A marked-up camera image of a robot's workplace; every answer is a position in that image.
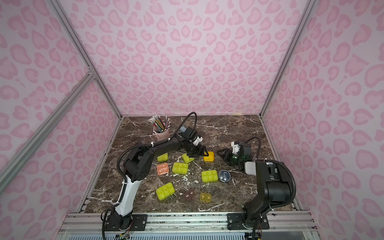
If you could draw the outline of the white pillbox green lid front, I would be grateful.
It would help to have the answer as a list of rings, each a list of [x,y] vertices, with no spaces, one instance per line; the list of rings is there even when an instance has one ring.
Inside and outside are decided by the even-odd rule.
[[[175,188],[172,183],[167,183],[156,189],[157,197],[160,201],[165,200],[175,193]]]

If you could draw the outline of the small yellow pillbox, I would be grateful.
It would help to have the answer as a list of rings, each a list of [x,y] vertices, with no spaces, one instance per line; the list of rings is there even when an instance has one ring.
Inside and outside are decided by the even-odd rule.
[[[200,193],[200,201],[203,203],[210,203],[212,201],[212,195],[209,193]]]

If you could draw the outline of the small dark red pillbox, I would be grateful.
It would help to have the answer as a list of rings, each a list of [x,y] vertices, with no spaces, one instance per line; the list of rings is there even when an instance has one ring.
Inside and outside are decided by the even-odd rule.
[[[196,195],[197,194],[196,194],[194,189],[189,189],[189,190],[185,191],[184,192],[185,201],[188,202],[188,201],[192,200]]]

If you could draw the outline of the white pillbox yellow lid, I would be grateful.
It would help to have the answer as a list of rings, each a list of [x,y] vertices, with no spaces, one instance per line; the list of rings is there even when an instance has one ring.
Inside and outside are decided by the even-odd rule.
[[[203,157],[203,161],[208,162],[208,163],[214,162],[215,161],[215,153],[214,152],[208,152],[208,155]]]

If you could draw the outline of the white pillbox green lid back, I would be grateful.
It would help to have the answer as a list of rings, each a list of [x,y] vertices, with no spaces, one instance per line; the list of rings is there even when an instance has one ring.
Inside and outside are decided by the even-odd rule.
[[[186,164],[189,164],[195,160],[195,158],[189,157],[187,154],[182,155],[183,161]]]

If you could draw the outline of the orange square pillbox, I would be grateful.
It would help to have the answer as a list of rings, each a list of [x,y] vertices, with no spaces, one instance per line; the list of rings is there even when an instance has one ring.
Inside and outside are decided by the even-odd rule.
[[[169,173],[169,165],[167,163],[157,165],[158,176],[166,175]]]

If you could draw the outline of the white pillbox green lid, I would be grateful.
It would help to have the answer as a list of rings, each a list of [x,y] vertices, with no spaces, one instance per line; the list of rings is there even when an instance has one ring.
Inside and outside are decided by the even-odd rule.
[[[157,157],[157,160],[159,163],[166,162],[166,161],[168,161],[168,159],[169,159],[168,153],[165,153],[165,154]]]
[[[174,174],[186,175],[188,173],[189,165],[186,163],[174,163],[172,172]]]
[[[216,170],[209,170],[202,172],[203,183],[213,183],[219,180],[218,172]]]
[[[172,183],[167,183],[156,189],[157,197],[160,201],[165,200],[175,193],[175,188]]]
[[[186,164],[189,164],[195,160],[195,158],[189,157],[187,154],[182,155],[183,161]]]

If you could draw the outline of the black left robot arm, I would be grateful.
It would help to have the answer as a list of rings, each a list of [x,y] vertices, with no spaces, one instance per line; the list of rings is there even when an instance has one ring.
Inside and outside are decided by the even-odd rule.
[[[209,153],[202,141],[195,129],[181,127],[180,132],[171,138],[149,145],[136,145],[123,152],[117,162],[117,170],[123,177],[122,190],[118,202],[105,211],[102,229],[119,231],[131,226],[137,191],[142,180],[149,175],[154,159],[178,150],[185,150],[189,157],[207,157]]]

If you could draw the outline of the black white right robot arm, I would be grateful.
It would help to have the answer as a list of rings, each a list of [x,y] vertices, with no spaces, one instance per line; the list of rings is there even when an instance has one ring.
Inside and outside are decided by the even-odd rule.
[[[217,151],[229,166],[236,167],[248,175],[256,176],[257,194],[246,202],[240,214],[227,214],[230,231],[254,230],[259,234],[270,228],[267,213],[275,208],[291,204],[297,187],[288,167],[275,160],[260,160],[261,142],[256,154],[252,155],[251,138],[245,142],[234,141],[230,148]]]

